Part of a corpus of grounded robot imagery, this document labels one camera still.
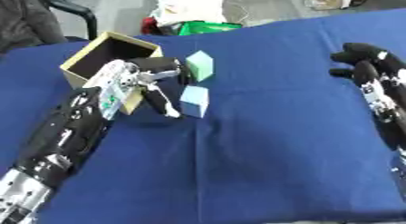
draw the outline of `light blue cube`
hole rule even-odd
[[[183,114],[203,118],[208,108],[208,89],[188,85],[180,97],[180,109]]]

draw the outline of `green cube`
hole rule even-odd
[[[186,58],[186,65],[197,82],[201,82],[213,74],[213,58],[202,51],[198,51]]]

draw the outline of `wire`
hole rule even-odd
[[[226,0],[226,2],[231,5],[235,5],[235,6],[239,7],[245,13],[244,16],[236,22],[237,24],[241,24],[243,21],[245,21],[249,17],[249,12],[245,9],[244,6],[242,6],[238,3],[235,3],[235,2],[228,1],[228,0]]]

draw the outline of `brown box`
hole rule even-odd
[[[61,69],[72,88],[78,88],[112,60],[160,56],[162,51],[158,45],[123,34],[105,32],[62,64]],[[130,115],[141,101],[140,91],[136,90],[121,106],[121,111]]]

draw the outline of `black chair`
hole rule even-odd
[[[47,8],[55,8],[73,15],[78,15],[86,21],[89,40],[97,38],[97,18],[91,9],[69,2],[68,0],[40,0]],[[70,41],[83,40],[79,37],[66,37]]]

